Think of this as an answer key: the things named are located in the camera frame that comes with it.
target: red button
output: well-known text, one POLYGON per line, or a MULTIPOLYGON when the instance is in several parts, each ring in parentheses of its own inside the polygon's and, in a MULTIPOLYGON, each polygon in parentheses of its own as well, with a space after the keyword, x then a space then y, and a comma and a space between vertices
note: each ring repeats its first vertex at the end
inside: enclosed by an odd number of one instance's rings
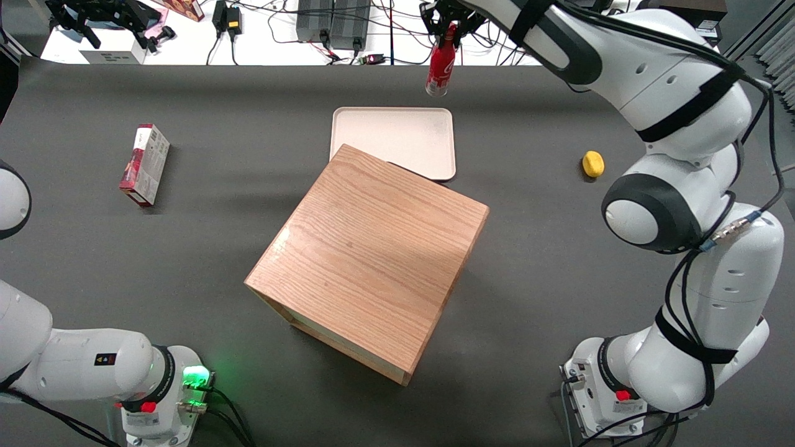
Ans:
POLYGON ((625 400, 630 400, 632 395, 627 390, 618 390, 615 392, 615 398, 619 400, 619 402, 624 402, 625 400))
POLYGON ((141 412, 142 413, 154 413, 154 409, 157 406, 155 402, 144 402, 141 404, 141 412))

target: beige tray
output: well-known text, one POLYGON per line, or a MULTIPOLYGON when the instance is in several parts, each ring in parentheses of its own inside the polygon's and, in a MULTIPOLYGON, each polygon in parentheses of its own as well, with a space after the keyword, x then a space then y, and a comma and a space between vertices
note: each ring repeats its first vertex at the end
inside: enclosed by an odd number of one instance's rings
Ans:
POLYGON ((452 114, 422 107, 341 107, 334 112, 332 150, 347 144, 431 180, 456 175, 452 114))

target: small yellow object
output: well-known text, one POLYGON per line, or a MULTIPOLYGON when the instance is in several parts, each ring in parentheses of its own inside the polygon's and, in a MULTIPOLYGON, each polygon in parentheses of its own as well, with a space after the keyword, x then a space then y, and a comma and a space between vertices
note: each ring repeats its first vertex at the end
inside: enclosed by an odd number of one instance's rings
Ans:
POLYGON ((604 174, 604 160, 602 155, 595 150, 589 150, 583 157, 583 170, 591 178, 604 174))

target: red aluminum bottle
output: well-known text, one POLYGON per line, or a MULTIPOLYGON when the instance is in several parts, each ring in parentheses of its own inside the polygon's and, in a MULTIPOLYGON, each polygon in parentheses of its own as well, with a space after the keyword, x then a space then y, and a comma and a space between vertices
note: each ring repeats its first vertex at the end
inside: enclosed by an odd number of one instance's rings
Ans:
POLYGON ((447 95, 447 86, 452 74, 452 65, 456 62, 456 47, 452 43, 458 27, 451 23, 444 39, 433 46, 431 52, 431 67, 428 70, 428 82, 425 91, 434 98, 447 95))

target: power supply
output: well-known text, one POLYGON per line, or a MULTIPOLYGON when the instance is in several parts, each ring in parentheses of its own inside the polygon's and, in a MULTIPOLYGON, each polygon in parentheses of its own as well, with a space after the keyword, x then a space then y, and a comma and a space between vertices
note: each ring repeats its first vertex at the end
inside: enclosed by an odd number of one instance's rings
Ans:
POLYGON ((322 43, 332 28, 334 0, 298 0, 296 35, 302 42, 322 43))
POLYGON ((332 48, 364 50, 370 4, 370 0, 336 0, 332 30, 329 33, 332 48))

